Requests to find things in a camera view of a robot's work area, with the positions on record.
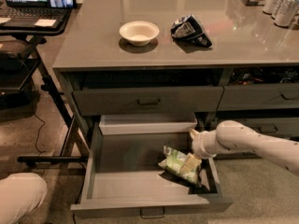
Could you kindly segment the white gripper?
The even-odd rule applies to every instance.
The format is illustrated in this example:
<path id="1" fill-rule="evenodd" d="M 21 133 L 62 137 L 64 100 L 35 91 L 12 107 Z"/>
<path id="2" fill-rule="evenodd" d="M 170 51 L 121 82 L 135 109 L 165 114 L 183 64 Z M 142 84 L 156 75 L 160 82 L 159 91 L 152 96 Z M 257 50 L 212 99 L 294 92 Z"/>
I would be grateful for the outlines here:
<path id="1" fill-rule="evenodd" d="M 192 139 L 192 152 L 195 156 L 192 153 L 189 153 L 186 156 L 186 159 L 180 168 L 180 171 L 183 174 L 187 174 L 197 168 L 202 162 L 201 159 L 213 158 L 218 154 L 217 147 L 219 143 L 216 139 L 215 131 L 198 132 L 195 129 L 190 128 L 189 134 Z"/>

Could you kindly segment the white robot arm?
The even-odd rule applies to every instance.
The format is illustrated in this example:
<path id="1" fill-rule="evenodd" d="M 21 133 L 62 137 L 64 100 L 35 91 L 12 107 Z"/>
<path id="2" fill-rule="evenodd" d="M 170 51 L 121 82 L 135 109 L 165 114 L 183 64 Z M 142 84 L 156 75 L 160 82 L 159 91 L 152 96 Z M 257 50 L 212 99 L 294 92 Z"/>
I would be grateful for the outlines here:
<path id="1" fill-rule="evenodd" d="M 213 131 L 190 128 L 192 153 L 198 159 L 219 154 L 250 152 L 282 169 L 299 175 L 299 144 L 296 141 L 257 133 L 237 121 L 225 120 Z"/>

